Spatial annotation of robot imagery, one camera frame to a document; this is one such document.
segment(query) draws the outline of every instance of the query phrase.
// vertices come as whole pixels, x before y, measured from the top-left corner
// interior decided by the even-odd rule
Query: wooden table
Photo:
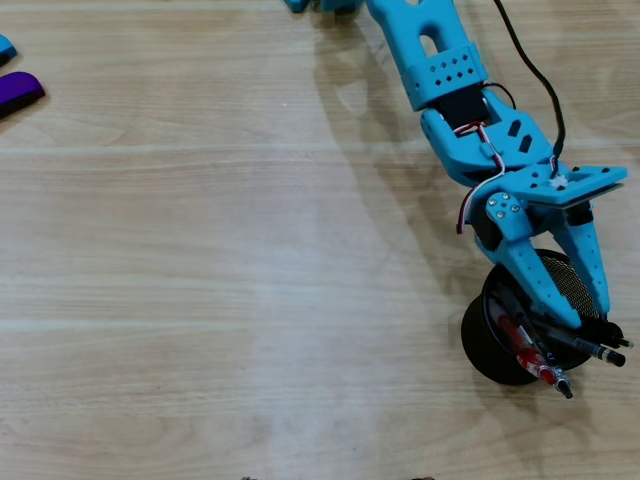
[[[551,104],[490,0],[495,81]],[[598,200],[612,319],[640,340],[640,4],[506,2]],[[637,355],[576,398],[505,388],[460,343],[490,270],[379,27],[278,0],[9,0],[48,101],[1,124],[0,476],[638,478]]]

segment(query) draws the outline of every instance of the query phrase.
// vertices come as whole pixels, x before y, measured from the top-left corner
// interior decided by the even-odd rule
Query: purple object
[[[44,96],[44,88],[33,75],[15,72],[0,77],[0,118],[26,108]]]

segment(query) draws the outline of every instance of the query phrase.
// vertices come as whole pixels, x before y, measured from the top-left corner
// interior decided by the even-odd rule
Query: blue robotic arm
[[[304,8],[306,2],[297,3]],[[359,3],[322,0],[321,5],[331,11],[357,8]],[[528,114],[485,89],[487,72],[452,0],[366,4],[382,27],[411,106],[423,112],[425,136],[449,176],[472,188],[459,232],[465,224],[474,228],[478,247],[509,270],[533,308],[566,327],[579,328],[578,312],[561,295],[531,244],[532,237],[551,232],[606,315],[609,294],[590,200],[619,186],[626,169],[570,170],[559,162]],[[423,35],[433,40],[437,54],[427,56]]]

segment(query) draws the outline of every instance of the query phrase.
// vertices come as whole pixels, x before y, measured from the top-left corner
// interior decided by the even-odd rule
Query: black pen holder
[[[551,278],[558,290],[580,317],[587,321],[600,321],[597,309],[584,283],[569,263],[569,257],[551,250],[538,250]],[[489,313],[489,297],[498,284],[517,290],[518,296],[524,295],[516,280],[502,265],[491,270],[476,298],[464,314],[462,320],[462,345],[469,361],[485,377],[504,385],[527,385],[535,382],[536,377],[520,366],[513,351],[509,348],[504,333],[497,327]],[[564,370],[571,370],[589,359],[588,355],[576,352],[562,344],[549,341],[557,363]]]

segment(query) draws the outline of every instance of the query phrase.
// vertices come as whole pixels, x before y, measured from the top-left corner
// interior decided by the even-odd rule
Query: red pen
[[[553,369],[547,363],[522,326],[517,326],[494,299],[489,299],[489,312],[498,327],[506,334],[509,345],[522,368],[549,385],[555,385]]]

